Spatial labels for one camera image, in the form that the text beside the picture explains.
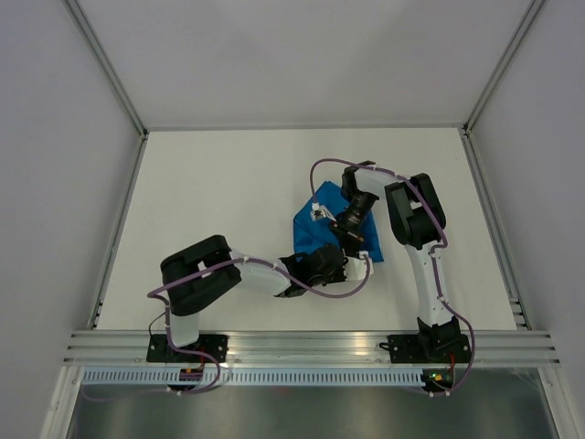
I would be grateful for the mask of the blue cloth napkin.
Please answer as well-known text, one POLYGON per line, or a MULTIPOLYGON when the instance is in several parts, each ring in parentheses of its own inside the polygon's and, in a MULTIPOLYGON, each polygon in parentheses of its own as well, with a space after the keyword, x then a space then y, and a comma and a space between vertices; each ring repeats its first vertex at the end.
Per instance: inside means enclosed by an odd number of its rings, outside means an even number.
MULTIPOLYGON (((318 201, 324 204, 335 216, 349 206, 349 202, 342 197, 341 188, 331 181, 325 181, 316 189, 315 195, 318 201)), ((335 235, 328 229, 329 220, 312 221, 311 211, 312 201, 309 200, 292 220, 293 249, 295 253, 312 253, 327 243, 339 246, 335 235)), ((364 223, 360 227, 360 232, 364 235, 365 240, 361 249, 368 252, 373 262, 384 262, 377 226, 372 213, 367 214, 364 223)))

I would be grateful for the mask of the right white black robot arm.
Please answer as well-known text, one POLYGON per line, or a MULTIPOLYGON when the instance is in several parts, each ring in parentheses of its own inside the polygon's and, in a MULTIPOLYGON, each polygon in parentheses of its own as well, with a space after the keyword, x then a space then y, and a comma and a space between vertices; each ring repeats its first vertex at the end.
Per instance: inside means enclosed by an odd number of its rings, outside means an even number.
POLYGON ((468 338, 460 319, 450 309, 440 250, 447 245, 446 217, 431 177, 425 173, 400 177, 376 167, 371 161, 345 168, 341 194, 349 205, 329 226, 342 250, 356 256, 365 240, 363 223, 374 204, 387 204, 395 239, 409 256, 419 298, 417 351, 428 361, 449 354, 468 353, 468 338))

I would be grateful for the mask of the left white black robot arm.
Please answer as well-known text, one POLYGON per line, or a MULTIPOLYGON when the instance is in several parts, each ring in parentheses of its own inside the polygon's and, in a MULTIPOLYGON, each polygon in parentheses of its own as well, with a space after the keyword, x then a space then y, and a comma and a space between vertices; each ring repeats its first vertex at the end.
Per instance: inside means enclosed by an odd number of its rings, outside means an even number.
POLYGON ((199 314, 236 287, 294 298, 309 287, 343 282, 347 263, 334 244, 266 264, 251 262, 231 249, 222 235, 168 256, 160 264, 163 284, 169 287, 167 350, 178 361, 194 359, 199 351, 199 314))

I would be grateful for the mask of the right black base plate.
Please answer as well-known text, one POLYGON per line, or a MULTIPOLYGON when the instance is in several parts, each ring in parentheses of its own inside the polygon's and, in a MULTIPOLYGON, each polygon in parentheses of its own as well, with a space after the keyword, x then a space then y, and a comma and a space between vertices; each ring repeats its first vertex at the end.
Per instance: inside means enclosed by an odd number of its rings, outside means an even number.
POLYGON ((470 342, 465 335, 437 347, 431 342, 423 342, 417 334, 390 334, 379 346, 387 351, 392 364, 464 364, 472 356, 470 342))

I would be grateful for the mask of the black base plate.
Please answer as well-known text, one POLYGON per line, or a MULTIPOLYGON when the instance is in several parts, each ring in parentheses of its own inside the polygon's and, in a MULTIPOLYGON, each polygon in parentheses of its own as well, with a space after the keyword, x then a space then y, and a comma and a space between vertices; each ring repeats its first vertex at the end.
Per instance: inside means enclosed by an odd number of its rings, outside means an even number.
POLYGON ((181 348, 171 348, 167 336, 164 334, 150 336, 146 352, 147 363, 217 363, 226 360, 229 337, 226 335, 203 334, 190 345, 181 348))
POLYGON ((437 347, 431 342, 423 342, 417 334, 390 334, 379 346, 387 351, 392 364, 464 364, 472 356, 470 342, 465 335, 437 347))

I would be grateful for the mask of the aluminium mounting rail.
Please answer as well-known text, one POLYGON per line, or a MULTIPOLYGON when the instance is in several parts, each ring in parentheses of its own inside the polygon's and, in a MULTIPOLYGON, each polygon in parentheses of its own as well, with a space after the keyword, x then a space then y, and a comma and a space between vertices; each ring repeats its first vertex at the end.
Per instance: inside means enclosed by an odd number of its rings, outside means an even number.
MULTIPOLYGON (((231 331, 226 361, 235 367, 363 367, 388 365, 380 331, 231 331)), ((67 366, 142 366, 150 334, 137 330, 78 330, 62 354, 67 366)), ((542 330, 477 331, 476 368, 557 368, 552 336, 542 330)))

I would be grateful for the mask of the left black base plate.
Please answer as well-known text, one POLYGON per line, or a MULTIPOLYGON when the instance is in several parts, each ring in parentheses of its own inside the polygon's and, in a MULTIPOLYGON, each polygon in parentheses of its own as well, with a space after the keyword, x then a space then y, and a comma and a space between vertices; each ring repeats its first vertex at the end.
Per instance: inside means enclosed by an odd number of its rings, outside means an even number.
POLYGON ((203 334, 190 345, 181 348, 171 348, 167 336, 164 334, 150 336, 146 352, 147 363, 217 363, 226 360, 229 337, 226 335, 203 334))

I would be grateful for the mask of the right aluminium frame post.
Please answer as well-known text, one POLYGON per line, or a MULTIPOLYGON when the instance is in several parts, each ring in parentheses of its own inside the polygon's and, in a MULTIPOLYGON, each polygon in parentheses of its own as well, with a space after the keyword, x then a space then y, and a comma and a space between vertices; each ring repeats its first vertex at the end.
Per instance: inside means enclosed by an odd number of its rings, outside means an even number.
POLYGON ((504 78, 507 70, 515 59, 517 52, 525 42, 532 26, 537 21, 540 13, 547 3, 548 1, 546 0, 531 0, 528 3, 525 12, 521 16, 511 37, 505 45, 504 51, 495 63, 495 67, 491 71, 478 99, 476 100, 469 115, 461 126, 461 133, 463 135, 469 136, 472 129, 478 123, 485 107, 491 100, 496 88, 504 78))

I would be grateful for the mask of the aluminium frame post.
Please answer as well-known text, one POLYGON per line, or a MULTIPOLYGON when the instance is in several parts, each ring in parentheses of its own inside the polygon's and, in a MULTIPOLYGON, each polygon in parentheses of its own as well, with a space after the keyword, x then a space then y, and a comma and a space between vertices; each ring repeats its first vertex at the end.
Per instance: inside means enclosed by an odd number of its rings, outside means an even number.
POLYGON ((76 0, 63 0, 61 3, 80 32, 80 35, 88 46, 91 55, 95 58, 101 73, 104 75, 117 102, 121 105, 125 116, 131 122, 133 129, 137 132, 138 136, 141 139, 144 139, 148 135, 148 129, 133 105, 127 90, 123 86, 110 57, 100 42, 100 39, 82 5, 76 0))
POLYGON ((507 70, 515 59, 517 52, 525 42, 532 26, 537 21, 540 13, 547 3, 548 1, 546 0, 531 0, 528 3, 525 12, 521 16, 511 37, 505 45, 504 51, 495 63, 495 67, 491 71, 478 99, 476 100, 469 115, 461 126, 461 133, 463 135, 469 136, 472 129, 478 123, 485 107, 491 100, 496 88, 504 78, 507 70))

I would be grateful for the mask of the left aluminium frame post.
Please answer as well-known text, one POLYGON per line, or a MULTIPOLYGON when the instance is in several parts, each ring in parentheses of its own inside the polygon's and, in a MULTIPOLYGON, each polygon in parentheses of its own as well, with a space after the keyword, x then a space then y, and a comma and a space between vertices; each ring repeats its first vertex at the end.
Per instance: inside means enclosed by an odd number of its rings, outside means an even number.
POLYGON ((125 116, 131 122, 133 129, 137 132, 138 136, 141 139, 144 139, 148 135, 148 129, 133 105, 127 90, 123 86, 110 57, 100 42, 100 39, 82 5, 76 0, 63 0, 61 3, 80 32, 80 35, 88 46, 91 55, 95 58, 101 73, 104 75, 117 102, 121 105, 125 116))

